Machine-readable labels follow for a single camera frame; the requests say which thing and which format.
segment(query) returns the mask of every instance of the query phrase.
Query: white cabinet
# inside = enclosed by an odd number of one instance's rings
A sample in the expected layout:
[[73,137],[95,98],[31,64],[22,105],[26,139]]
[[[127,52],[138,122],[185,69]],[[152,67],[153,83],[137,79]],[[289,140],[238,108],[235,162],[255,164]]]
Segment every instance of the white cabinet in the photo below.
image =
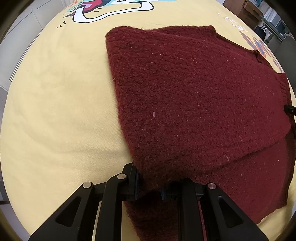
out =
[[0,44],[0,87],[9,89],[10,80],[23,54],[42,29],[70,0],[35,0],[13,23]]

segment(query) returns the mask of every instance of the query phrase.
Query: wooden cabinet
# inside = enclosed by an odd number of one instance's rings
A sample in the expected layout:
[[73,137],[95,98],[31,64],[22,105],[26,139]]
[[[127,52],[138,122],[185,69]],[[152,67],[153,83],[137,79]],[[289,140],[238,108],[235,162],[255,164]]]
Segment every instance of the wooden cabinet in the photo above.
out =
[[243,20],[251,29],[261,21],[263,13],[248,0],[225,0],[223,6]]

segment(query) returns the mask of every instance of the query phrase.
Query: maroon knit sweater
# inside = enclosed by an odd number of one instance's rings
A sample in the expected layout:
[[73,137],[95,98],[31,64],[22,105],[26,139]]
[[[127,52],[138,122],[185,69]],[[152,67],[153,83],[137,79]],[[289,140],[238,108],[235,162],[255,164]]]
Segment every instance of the maroon knit sweater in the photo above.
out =
[[141,240],[177,240],[175,203],[153,190],[217,183],[255,222],[287,203],[295,162],[288,80],[212,26],[106,35],[119,122],[143,186],[127,204]]

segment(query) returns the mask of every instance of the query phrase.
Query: table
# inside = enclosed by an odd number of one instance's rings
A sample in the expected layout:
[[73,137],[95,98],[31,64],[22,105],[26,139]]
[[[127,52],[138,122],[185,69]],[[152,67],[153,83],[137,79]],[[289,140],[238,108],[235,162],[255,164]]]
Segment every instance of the table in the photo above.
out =
[[[29,233],[83,182],[105,182],[131,162],[105,49],[109,30],[213,25],[220,35],[251,50],[260,39],[215,0],[114,1],[101,8],[88,3],[85,12],[79,4],[74,1],[59,13],[32,44],[12,81],[3,116],[4,183]],[[272,54],[266,58],[281,72]],[[294,178],[289,205],[259,224],[270,240],[287,222],[295,190]],[[123,225],[123,241],[138,240],[125,209]]]

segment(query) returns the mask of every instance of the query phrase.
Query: cartoon face print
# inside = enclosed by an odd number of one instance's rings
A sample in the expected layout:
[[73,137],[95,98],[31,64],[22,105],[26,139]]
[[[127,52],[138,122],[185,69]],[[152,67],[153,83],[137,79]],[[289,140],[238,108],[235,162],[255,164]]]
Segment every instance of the cartoon face print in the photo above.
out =
[[[115,14],[153,10],[154,6],[152,2],[156,1],[158,0],[75,0],[67,11],[71,13],[65,17],[73,17],[73,21],[78,23],[91,23]],[[89,12],[102,12],[102,7],[115,5],[120,5],[120,8],[116,11],[107,10],[105,13],[98,14],[98,16],[94,18],[88,18],[85,15]]]

